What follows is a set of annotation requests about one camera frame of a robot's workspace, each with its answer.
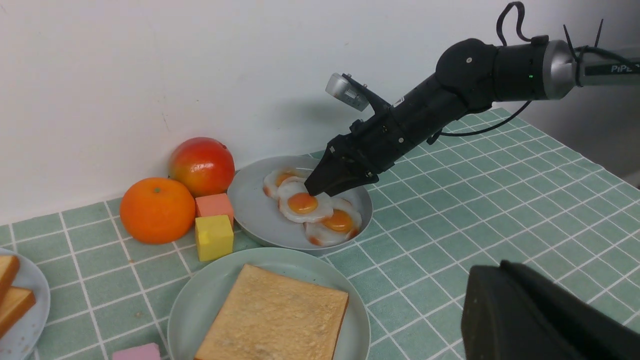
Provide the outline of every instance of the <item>foam block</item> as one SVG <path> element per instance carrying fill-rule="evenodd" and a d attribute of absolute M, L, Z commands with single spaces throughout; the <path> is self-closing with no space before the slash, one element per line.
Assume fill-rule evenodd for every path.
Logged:
<path fill-rule="evenodd" d="M 113 353 L 112 360 L 160 360 L 160 348 L 151 343 Z"/>
<path fill-rule="evenodd" d="M 226 215 L 231 225 L 234 224 L 234 209 L 226 193 L 197 197 L 196 212 L 199 217 Z"/>
<path fill-rule="evenodd" d="M 212 261 L 234 250 L 234 230 L 227 215 L 196 218 L 196 248 L 200 261 Z"/>

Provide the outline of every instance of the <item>bread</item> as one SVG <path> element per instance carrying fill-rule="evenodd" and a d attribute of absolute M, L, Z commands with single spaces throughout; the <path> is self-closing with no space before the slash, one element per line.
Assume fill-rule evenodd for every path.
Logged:
<path fill-rule="evenodd" d="M 245 264 L 195 360 L 332 360 L 349 294 Z"/>
<path fill-rule="evenodd" d="M 0 304 L 0 338 L 2 338 L 36 304 L 33 291 L 12 286 Z"/>
<path fill-rule="evenodd" d="M 20 260 L 15 255 L 0 256 L 0 302 L 9 291 L 15 275 L 20 270 Z"/>

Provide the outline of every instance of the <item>fried egg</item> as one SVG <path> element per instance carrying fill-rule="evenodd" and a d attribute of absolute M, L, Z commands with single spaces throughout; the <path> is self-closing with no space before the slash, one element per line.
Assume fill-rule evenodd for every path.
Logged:
<path fill-rule="evenodd" d="M 353 239 L 362 226 L 362 216 L 342 198 L 332 198 L 333 215 L 320 222 L 305 222 L 307 240 L 317 246 L 331 246 Z"/>
<path fill-rule="evenodd" d="M 333 215 L 331 197 L 326 193 L 309 195 L 302 177 L 291 176 L 282 181 L 276 198 L 284 217 L 299 224 L 318 222 Z"/>
<path fill-rule="evenodd" d="M 264 178 L 262 190 L 268 197 L 277 199 L 277 191 L 283 181 L 292 176 L 307 178 L 309 174 L 311 174 L 311 170 L 300 170 L 298 168 L 276 169 Z"/>

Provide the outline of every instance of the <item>apple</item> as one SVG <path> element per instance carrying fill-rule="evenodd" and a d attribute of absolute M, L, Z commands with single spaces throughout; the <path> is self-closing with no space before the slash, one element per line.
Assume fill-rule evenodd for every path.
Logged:
<path fill-rule="evenodd" d="M 184 184 L 193 197 L 225 192 L 235 173 L 231 152 L 212 138 L 186 140 L 169 158 L 169 178 Z"/>

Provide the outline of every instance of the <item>gray plate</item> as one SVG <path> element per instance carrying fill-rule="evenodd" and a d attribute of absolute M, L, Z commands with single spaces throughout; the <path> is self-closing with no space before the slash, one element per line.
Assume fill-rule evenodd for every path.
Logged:
<path fill-rule="evenodd" d="M 349 293 L 333 360 L 366 360 L 371 328 L 367 311 L 353 285 L 334 267 L 300 251 L 278 248 L 242 250 L 199 271 L 173 303 L 167 328 L 169 356 L 193 359 L 245 263 L 294 279 Z"/>
<path fill-rule="evenodd" d="M 36 304 L 0 339 L 0 359 L 23 360 L 31 355 L 47 322 L 51 292 L 47 278 L 31 260 L 6 249 L 0 249 L 0 255 L 18 257 L 20 270 L 12 286 L 30 289 L 36 297 Z"/>
<path fill-rule="evenodd" d="M 270 172 L 285 167 L 313 170 L 318 163 L 319 160 L 308 156 L 279 156 L 257 161 L 240 170 L 227 190 L 238 225 L 248 236 L 264 246 L 285 247 L 313 255 L 335 251 L 357 239 L 359 235 L 338 245 L 313 245 L 307 241 L 302 224 L 287 220 L 279 212 L 276 201 L 264 195 L 264 177 Z M 347 199 L 360 212 L 362 234 L 369 225 L 373 212 L 367 190 L 361 186 L 336 196 Z"/>

